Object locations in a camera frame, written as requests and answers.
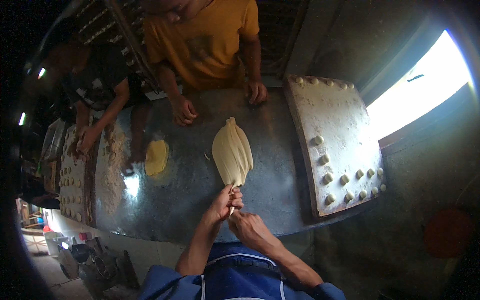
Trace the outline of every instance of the yellow t-shirt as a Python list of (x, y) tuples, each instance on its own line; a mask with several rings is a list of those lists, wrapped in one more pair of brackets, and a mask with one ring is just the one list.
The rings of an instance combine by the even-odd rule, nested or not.
[(255, 0), (213, 0), (193, 18), (171, 24), (159, 16), (144, 20), (151, 63), (168, 60), (185, 90), (241, 87), (245, 71), (238, 57), (239, 39), (258, 34)]

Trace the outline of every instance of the person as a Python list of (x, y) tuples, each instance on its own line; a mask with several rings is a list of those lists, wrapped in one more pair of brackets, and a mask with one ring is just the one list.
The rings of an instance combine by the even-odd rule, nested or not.
[[(245, 88), (251, 104), (267, 100), (260, 76), (258, 8), (254, 0), (144, 0), (144, 38), (159, 84), (178, 125), (198, 116), (189, 95), (196, 91)], [(248, 70), (239, 59), (239, 41)], [(179, 92), (174, 70), (182, 78)]]
[[(78, 146), (73, 147), (74, 156), (88, 157), (88, 151), (103, 129), (115, 121), (121, 110), (133, 107), (131, 156), (126, 168), (142, 161), (144, 126), (151, 104), (141, 91), (140, 78), (127, 66), (121, 48), (110, 43), (85, 46), (76, 38), (73, 20), (69, 17), (50, 33), (44, 52), (46, 58), (42, 65), (50, 76), (61, 79), (71, 105), (76, 108), (73, 145)], [(91, 109), (103, 114), (89, 125)]]
[[(175, 270), (150, 267), (138, 299), (345, 299), (289, 252), (258, 215), (241, 212), (242, 194), (231, 188), (204, 213)], [(214, 244), (226, 219), (240, 243)]]

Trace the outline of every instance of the yellow dough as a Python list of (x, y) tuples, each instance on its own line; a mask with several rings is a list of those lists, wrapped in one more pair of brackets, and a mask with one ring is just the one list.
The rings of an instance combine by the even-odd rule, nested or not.
[(165, 169), (168, 160), (168, 145), (164, 140), (148, 144), (145, 159), (145, 173), (148, 176), (160, 173)]
[(235, 124), (235, 118), (227, 120), (215, 136), (212, 156), (223, 183), (233, 187), (245, 184), (249, 170), (253, 169), (253, 157), (245, 132)]

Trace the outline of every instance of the metal table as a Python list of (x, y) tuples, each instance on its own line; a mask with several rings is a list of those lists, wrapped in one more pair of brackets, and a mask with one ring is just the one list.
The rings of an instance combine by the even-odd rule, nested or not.
[[(124, 192), (114, 214), (102, 210), (106, 191), (97, 185), (96, 228), (144, 240), (188, 243), (202, 214), (224, 186), (211, 150), (214, 136), (232, 116), (245, 131), (253, 154), (253, 170), (241, 187), (243, 211), (260, 215), (274, 235), (297, 233), (358, 213), (359, 208), (352, 208), (320, 221), (313, 219), (305, 164), (283, 90), (269, 89), (269, 95), (267, 103), (254, 107), (238, 89), (203, 92), (194, 101), (199, 118), (187, 127), (172, 122), (166, 98), (154, 101), (145, 137), (147, 141), (164, 138), (168, 144), (166, 169), (149, 177), (144, 164), (136, 165), (140, 188), (136, 195)], [(130, 109), (119, 114), (117, 126), (129, 141)], [(124, 151), (129, 154), (129, 143)], [(237, 241), (226, 222), (216, 241)]]

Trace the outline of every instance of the window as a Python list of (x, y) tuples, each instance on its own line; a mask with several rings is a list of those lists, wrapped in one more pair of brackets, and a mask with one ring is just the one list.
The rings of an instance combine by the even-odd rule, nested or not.
[(400, 80), (373, 101), (367, 111), (380, 140), (450, 98), (470, 73), (447, 30)]

